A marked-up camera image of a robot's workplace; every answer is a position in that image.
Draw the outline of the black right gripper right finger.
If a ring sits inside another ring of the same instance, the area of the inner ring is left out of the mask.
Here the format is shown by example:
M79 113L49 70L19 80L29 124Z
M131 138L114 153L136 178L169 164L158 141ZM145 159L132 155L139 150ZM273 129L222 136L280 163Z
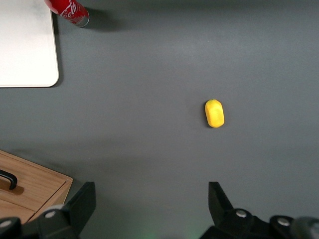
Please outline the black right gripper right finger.
M202 239L268 239L269 225L244 209L234 208L218 182L209 182L208 207L214 225Z

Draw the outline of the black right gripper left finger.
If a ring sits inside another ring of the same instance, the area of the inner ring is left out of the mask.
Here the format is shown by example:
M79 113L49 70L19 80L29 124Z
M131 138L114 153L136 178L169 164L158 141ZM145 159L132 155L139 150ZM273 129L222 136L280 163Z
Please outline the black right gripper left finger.
M86 182L65 204L52 206L37 219L40 239L78 239L96 208L94 182Z

